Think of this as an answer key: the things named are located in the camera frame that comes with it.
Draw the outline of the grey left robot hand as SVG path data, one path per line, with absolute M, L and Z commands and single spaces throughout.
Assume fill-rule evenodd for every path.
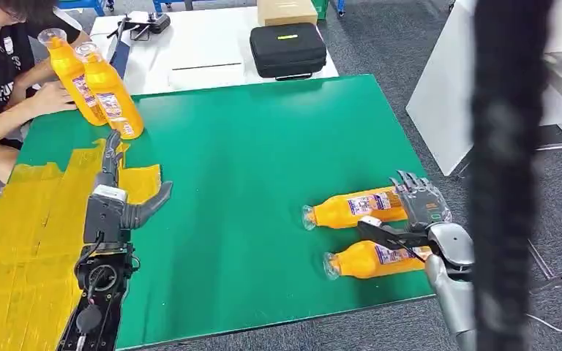
M 88 197 L 85 244 L 128 243 L 130 231 L 145 225 L 171 196 L 173 182 L 164 181 L 158 192 L 144 203 L 127 202 L 127 191 L 119 187 L 119 162 L 123 158 L 123 153 L 117 151 L 120 142 L 120 133 L 113 129 L 102 149 L 100 171 Z

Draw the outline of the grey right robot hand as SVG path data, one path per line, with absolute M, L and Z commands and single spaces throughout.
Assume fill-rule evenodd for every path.
M 360 239 L 391 250 L 427 246 L 429 227 L 451 222 L 451 210 L 440 190 L 430 180 L 403 170 L 397 173 L 400 180 L 392 178 L 391 182 L 407 216 L 406 226 L 394 228 L 374 216 L 364 216 L 356 226 Z

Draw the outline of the person's right hand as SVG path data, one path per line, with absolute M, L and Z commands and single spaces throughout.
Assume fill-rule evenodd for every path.
M 26 104 L 33 117 L 77 109 L 73 98 L 59 81 L 45 83 L 26 100 Z

